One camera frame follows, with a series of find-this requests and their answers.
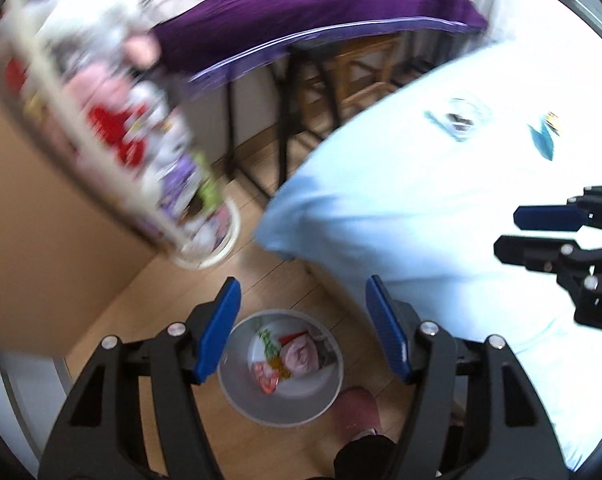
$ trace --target pink shoe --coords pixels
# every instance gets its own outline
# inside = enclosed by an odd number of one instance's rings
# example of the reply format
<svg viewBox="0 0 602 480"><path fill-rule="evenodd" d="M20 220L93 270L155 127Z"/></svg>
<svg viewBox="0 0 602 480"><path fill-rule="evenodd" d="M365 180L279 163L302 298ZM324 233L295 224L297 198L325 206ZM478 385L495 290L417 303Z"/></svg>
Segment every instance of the pink shoe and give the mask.
<svg viewBox="0 0 602 480"><path fill-rule="evenodd" d="M332 405L332 417L337 435L344 445L365 431L382 433L377 401L361 386L339 394Z"/></svg>

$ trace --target bed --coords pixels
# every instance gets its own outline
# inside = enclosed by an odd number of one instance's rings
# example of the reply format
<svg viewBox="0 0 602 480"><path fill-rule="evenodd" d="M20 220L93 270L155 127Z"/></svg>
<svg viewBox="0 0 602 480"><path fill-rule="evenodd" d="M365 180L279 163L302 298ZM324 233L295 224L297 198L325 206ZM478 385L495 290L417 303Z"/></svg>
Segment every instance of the bed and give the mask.
<svg viewBox="0 0 602 480"><path fill-rule="evenodd" d="M418 79L323 142L268 205L256 238L308 262L363 322L364 284L378 274L454 336L505 336L576 468L602 437L602 333L574 324L552 278L492 254L501 234L518 232L518 205L565 203L602 185L602 93L593 91L602 80L592 79L602 72L552 71L550 91L548 69L504 43ZM489 110L465 142L425 114L461 96ZM553 160L530 130L550 111L564 124ZM576 239L602 246L589 228Z"/></svg>

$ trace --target wooden floor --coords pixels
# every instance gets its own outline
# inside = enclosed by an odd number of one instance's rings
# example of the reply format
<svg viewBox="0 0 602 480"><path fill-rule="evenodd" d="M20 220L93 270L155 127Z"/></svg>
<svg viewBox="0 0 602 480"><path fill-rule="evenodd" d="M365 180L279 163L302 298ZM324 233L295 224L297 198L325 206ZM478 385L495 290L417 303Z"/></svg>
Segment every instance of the wooden floor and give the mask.
<svg viewBox="0 0 602 480"><path fill-rule="evenodd" d="M291 167L308 150L291 144ZM270 145L247 162L270 189L275 182L276 155ZM248 186L233 181L225 192L241 211L241 235L231 256L221 265L187 271L157 256L88 329L66 357L74 378L81 372L101 338L117 334L124 342L150 338L174 321L185 320L199 303L212 300L227 276L241 283L239 320L269 308L303 311L329 327L345 359L344 387L360 384L379 403L385 434L396 440L412 399L412 389L394 378L376 340L348 317L300 262L282 262L262 250L252 232L263 209ZM166 474L158 445L149 379L142 378L143 431L150 466ZM339 444L330 413L292 429L261 427L239 415L225 400L216 375L194 388L195 398L212 449L227 480L303 480L332 476Z"/></svg>

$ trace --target dark blue gripper pad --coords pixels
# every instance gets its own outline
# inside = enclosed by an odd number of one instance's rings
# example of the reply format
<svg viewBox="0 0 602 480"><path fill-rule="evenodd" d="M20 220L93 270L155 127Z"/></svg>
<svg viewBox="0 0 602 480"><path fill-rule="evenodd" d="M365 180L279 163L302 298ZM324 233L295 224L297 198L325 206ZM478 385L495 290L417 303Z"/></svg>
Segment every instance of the dark blue gripper pad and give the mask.
<svg viewBox="0 0 602 480"><path fill-rule="evenodd" d="M376 277L366 282L366 308L372 318L377 336L390 369L403 382L408 382L412 370L408 362L408 340L392 311L392 298Z"/></svg>
<svg viewBox="0 0 602 480"><path fill-rule="evenodd" d="M203 384L219 365L223 348L241 306L241 285L237 280L228 282L215 299L217 309L199 339L197 364L194 377L197 384Z"/></svg>
<svg viewBox="0 0 602 480"><path fill-rule="evenodd" d="M588 223L588 214L574 205L520 206L513 218L515 225L524 231L575 233Z"/></svg>

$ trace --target silver screw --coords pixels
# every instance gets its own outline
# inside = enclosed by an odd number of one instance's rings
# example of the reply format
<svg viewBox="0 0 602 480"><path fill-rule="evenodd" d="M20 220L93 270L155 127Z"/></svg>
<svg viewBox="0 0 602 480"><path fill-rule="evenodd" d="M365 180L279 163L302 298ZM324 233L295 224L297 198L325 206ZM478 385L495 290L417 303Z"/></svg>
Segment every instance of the silver screw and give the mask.
<svg viewBox="0 0 602 480"><path fill-rule="evenodd" d="M505 339L500 335L491 335L488 338L488 343L492 348L496 348L497 350L505 348Z"/></svg>
<svg viewBox="0 0 602 480"><path fill-rule="evenodd" d="M439 332L439 325L437 325L434 321L424 321L421 324L421 331L425 335L437 335Z"/></svg>
<svg viewBox="0 0 602 480"><path fill-rule="evenodd" d="M185 334L185 325L183 323L172 323L168 327L168 334L172 337L179 337L180 335Z"/></svg>
<svg viewBox="0 0 602 480"><path fill-rule="evenodd" d="M586 276L584 280L584 287L588 290L595 290L599 285L599 279L596 276Z"/></svg>
<svg viewBox="0 0 602 480"><path fill-rule="evenodd" d="M116 345L118 345L118 338L115 335L108 335L103 338L101 341L101 346L106 350L113 349Z"/></svg>

